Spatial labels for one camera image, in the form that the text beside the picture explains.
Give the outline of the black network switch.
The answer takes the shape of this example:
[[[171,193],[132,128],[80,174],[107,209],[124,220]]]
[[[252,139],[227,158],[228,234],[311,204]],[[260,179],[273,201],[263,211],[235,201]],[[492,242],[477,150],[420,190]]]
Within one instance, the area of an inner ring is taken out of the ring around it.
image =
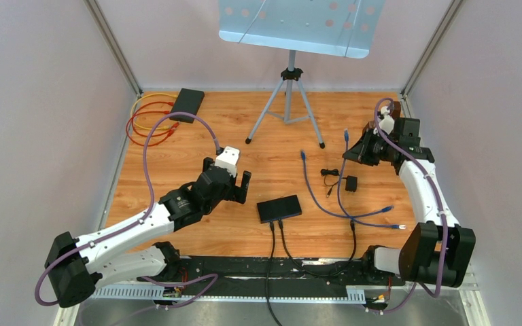
[[[297,195],[291,195],[257,203],[260,223],[269,223],[302,214]]]

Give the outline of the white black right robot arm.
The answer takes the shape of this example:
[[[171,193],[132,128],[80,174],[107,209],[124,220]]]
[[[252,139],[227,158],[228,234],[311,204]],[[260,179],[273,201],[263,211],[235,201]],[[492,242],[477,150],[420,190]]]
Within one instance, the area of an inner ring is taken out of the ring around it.
[[[389,162],[405,185],[417,225],[402,248],[370,246],[361,274],[379,283],[388,273],[425,285],[459,287],[466,275],[476,236],[449,210],[436,178],[431,149],[421,146],[420,121],[383,118],[369,122],[343,158],[376,166]]]

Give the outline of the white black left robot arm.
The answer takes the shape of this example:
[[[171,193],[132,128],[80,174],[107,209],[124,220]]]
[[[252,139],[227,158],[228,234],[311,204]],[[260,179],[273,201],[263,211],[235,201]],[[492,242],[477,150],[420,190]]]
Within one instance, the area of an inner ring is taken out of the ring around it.
[[[174,280],[181,272],[175,249],[165,242],[133,253],[149,240],[195,224],[223,200],[245,203],[251,173],[244,171],[236,185],[240,151],[225,147],[216,158],[203,160],[194,182],[169,191],[140,213],[111,227],[72,237],[59,234],[51,245],[45,269],[61,308],[77,305],[97,289],[142,276]]]

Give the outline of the black power adapter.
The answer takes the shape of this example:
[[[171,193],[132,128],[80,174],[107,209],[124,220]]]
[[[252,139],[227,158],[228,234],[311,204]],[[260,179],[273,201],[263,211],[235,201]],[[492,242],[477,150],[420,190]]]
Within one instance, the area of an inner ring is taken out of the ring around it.
[[[324,178],[324,185],[328,187],[326,197],[329,198],[331,196],[333,188],[339,184],[339,180],[335,181],[334,183],[328,183],[327,179],[328,177],[339,177],[341,175],[340,171],[338,169],[323,168],[320,170],[320,174]],[[341,177],[341,180],[345,181],[345,191],[356,192],[358,188],[358,178],[356,176],[349,175],[347,177]]]

